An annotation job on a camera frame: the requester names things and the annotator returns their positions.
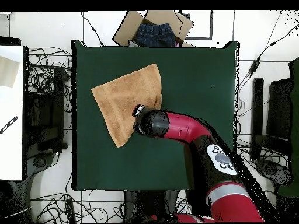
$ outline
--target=white floor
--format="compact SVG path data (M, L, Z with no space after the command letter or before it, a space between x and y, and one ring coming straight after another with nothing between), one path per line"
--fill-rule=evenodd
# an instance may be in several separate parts
M112 37L125 13L85 12L84 15L90 20L105 45L116 46ZM208 37L210 27L209 12L190 11L189 13L191 13L191 19L196 24L194 31L192 31L192 37ZM239 79L241 81L251 66L252 60L256 59L266 47L279 14L280 12L277 10L214 10L213 39L210 41L188 40L187 42L194 46L223 47L229 41L239 41L241 44L239 51ZM293 26L297 25L299 21L298 15L296 11L282 11L269 44L285 36ZM288 63L299 56L298 34L298 30L294 31L290 36L270 47L263 54L262 62L252 78L264 78L264 102L268 100L271 81L290 77ZM96 34L91 30L87 21L83 22L80 12L13 13L10 19L10 29L7 16L0 15L0 35L10 35L10 37L19 38L22 41L22 45L29 48L58 47L70 53L71 40L82 40L87 46L100 46ZM65 61L65 58L53 59L59 62ZM245 102L246 109L251 108L251 88L252 79L248 81L241 91L241 99ZM266 113L267 105L265 104L264 116L266 116ZM250 133L250 117L249 112L240 118L241 133L243 134ZM70 118L70 114L65 113L65 128L69 128ZM263 125L265 130L266 119L264 119ZM240 139L249 141L248 136L241 136ZM54 167L39 173L34 179L32 199L65 192L65 185L72 170L71 131L66 134L65 142L69 144L69 148L60 154L58 163ZM273 191L273 186L269 180L258 175L252 167L249 169L264 190ZM81 192L72 191L70 186L68 186L67 190L75 200L81 200ZM90 192L84 191L82 193L83 203L88 208ZM275 204L275 198L271 194L267 194L267 196ZM114 215L113 208L118 207L124 199L122 191L93 191L90 200L93 201L91 202L92 208L103 208L110 217ZM33 216L36 217L47 204L48 201L33 201ZM75 204L74 207L77 212L80 211L79 205ZM103 216L101 211L95 211L93 214L96 219L101 219ZM51 219L51 216L44 214L42 220L47 221L49 219ZM105 222L106 219L107 217L104 216L99 222ZM117 216L109 220L109 222L114 223L120 221L121 219ZM92 223L94 221L90 216L87 216L83 218L82 222Z

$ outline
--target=cable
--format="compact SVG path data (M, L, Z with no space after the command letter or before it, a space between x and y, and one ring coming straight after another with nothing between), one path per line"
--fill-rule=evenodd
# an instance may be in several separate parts
M9 218L9 217L12 217L12 216L15 216L15 215L21 214L21 213L23 213L23 212L25 212L25 211L28 211L28 210L30 210L31 208L32 208L32 206L31 206L31 207L29 207L28 209L24 209L23 211L20 211L20 212L18 212L18 213L15 213L15 214L12 214L12 215L9 215L9 216L4 216L4 217L2 217L2 218Z
M273 34L274 29L275 29L275 27L276 27L276 25L277 25L277 22L278 22L278 20L279 20L280 15L281 15L281 11L280 11L280 13L279 13L279 15L278 15L278 18L277 18L277 20L276 20L276 23L275 23L275 25L274 25L274 28L273 28L273 30L272 30L272 32L271 32L271 35L270 35L269 39L268 39L268 42L267 42L267 44L266 44L266 47L268 46L268 44L269 44L269 42L270 42L270 39L271 39L271 37L272 37L272 34Z
M272 193L273 195L276 196L276 194L273 191L264 190L263 193Z
M55 164L53 164L53 165L51 165L50 167L54 167L57 163L58 163L58 161L59 161L59 156L60 156L60 153L58 153L58 156L57 156L57 161L56 161L56 163Z
M277 21L276 21L276 23L275 23L275 26L274 26L274 28L273 28L273 30L272 30L272 33L271 33L271 35L270 35L270 37L269 37L269 41L270 41L270 39L271 39L271 36L272 36L272 34L273 34L273 32L274 32L274 30L275 30L275 27L276 27L276 24L277 24L277 22L278 22L278 19L279 19L279 17L277 18ZM251 65L251 67L250 67L250 69L249 69L249 71L248 71L248 73L249 73L249 78L248 78L248 80L250 80L250 78L251 78L251 76L256 72L256 70L258 69L258 66L259 66L259 64L260 64L260 58L261 58L261 56L263 55L263 53L270 47L270 46L273 46L273 45L275 45L277 42L279 42L279 41L281 41L281 40L283 40L284 38L286 38L293 30L295 30L295 29L298 29L299 28L299 24L298 25L296 25L296 26L294 26L284 37L282 37L282 38L280 38L279 40L277 40L277 41L274 41L274 42L272 42L270 45L268 45L267 44L267 46L266 46L266 48L262 51L262 53L257 57L257 59L256 60L254 60L254 62L252 63L252 65ZM240 89L239 89L239 92L238 92L238 100L240 100L241 101L241 98L240 98L240 92L241 92L241 89L243 88L243 86L248 82L248 80L242 85L242 82L240 83Z
M91 25L91 22L90 22L87 18L85 18L85 17L83 16L83 13L82 13L82 12L80 12L80 13L81 13L82 18L83 18L84 20L87 20L87 21L88 21L88 23L89 23L89 25L90 25L92 31L94 31L94 32L96 33L96 35L97 35L97 37L98 37L98 39L99 39L99 41L100 41L100 45L101 45L101 46L104 46L104 44L103 44L102 41L100 40L100 37L99 37L98 33L96 32L96 29Z

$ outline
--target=jeans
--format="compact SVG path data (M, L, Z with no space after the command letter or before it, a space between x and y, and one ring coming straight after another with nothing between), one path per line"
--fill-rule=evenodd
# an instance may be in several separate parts
M141 24L134 41L143 47L175 47L175 34L168 23Z

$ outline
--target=towel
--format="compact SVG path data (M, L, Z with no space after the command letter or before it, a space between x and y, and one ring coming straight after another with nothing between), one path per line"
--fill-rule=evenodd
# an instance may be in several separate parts
M134 132L132 112L137 104L161 109L161 77L156 64L94 87L91 91L118 148L126 144Z

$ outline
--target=table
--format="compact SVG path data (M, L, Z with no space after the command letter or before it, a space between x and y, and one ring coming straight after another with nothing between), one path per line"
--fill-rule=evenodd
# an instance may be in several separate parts
M133 134L117 149L91 92L150 64L161 74L162 109L205 119L232 149L237 42L222 49L71 46L73 189L188 188L180 143Z

